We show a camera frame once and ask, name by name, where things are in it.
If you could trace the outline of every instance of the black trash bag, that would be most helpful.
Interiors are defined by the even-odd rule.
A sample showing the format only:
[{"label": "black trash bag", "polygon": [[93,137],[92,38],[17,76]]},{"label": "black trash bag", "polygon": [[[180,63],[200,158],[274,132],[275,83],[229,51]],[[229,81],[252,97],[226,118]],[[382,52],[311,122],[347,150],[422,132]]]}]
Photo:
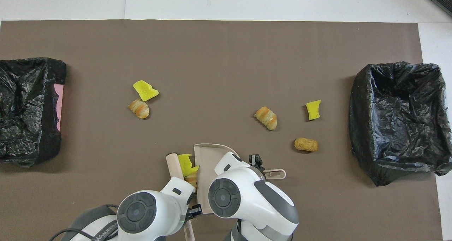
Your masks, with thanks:
[{"label": "black trash bag", "polygon": [[376,186],[452,169],[445,83],[436,64],[367,65],[350,95],[352,152]]},{"label": "black trash bag", "polygon": [[66,64],[51,58],[0,61],[0,163],[30,167],[60,151],[58,95]]}]

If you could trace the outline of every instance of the brown mat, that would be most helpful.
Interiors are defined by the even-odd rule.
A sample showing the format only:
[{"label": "brown mat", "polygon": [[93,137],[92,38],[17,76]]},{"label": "brown mat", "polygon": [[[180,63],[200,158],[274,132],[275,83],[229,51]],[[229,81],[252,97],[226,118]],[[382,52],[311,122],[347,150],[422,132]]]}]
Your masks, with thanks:
[{"label": "brown mat", "polygon": [[[375,187],[350,152],[353,77],[366,64],[422,62],[416,24],[221,21],[2,22],[0,59],[48,56],[68,64],[57,158],[0,166],[2,240],[46,240],[82,211],[119,204],[169,179],[165,155],[195,143],[261,155],[297,206],[294,240],[440,240],[434,175]],[[160,91],[140,120],[127,105],[145,80]],[[321,118],[304,104],[321,99]],[[274,132],[253,118],[268,106]],[[318,152],[293,148],[298,137]],[[222,240],[234,221],[213,215],[197,240]],[[183,240],[182,231],[168,237]]]}]

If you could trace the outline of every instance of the yellow sponge piece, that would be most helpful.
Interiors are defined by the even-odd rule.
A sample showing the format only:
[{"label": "yellow sponge piece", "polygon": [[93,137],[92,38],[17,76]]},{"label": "yellow sponge piece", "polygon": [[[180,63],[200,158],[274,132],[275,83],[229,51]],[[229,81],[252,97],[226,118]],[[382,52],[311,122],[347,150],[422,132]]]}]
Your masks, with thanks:
[{"label": "yellow sponge piece", "polygon": [[309,120],[318,119],[320,117],[319,114],[319,105],[321,100],[313,101],[306,104],[306,108],[308,109]]},{"label": "yellow sponge piece", "polygon": [[199,169],[199,166],[192,167],[192,162],[190,161],[191,154],[178,155],[180,168],[182,169],[182,176],[186,177],[191,175]]},{"label": "yellow sponge piece", "polygon": [[150,98],[159,94],[158,90],[152,88],[152,86],[146,83],[144,80],[139,80],[133,84],[133,87],[140,95],[143,101],[148,101]]}]

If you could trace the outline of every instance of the white tile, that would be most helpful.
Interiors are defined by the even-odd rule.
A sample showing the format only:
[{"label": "white tile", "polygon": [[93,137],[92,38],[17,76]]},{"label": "white tile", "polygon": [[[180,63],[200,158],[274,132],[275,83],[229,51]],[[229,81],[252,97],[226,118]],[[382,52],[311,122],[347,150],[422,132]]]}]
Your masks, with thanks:
[{"label": "white tile", "polygon": [[125,18],[452,22],[430,0],[126,0]]},{"label": "white tile", "polygon": [[[447,116],[452,120],[452,23],[419,24],[424,63],[441,67],[446,81]],[[439,209],[441,211],[442,237],[452,240],[452,173],[436,177]]]},{"label": "white tile", "polygon": [[123,19],[125,0],[0,0],[0,20]]}]

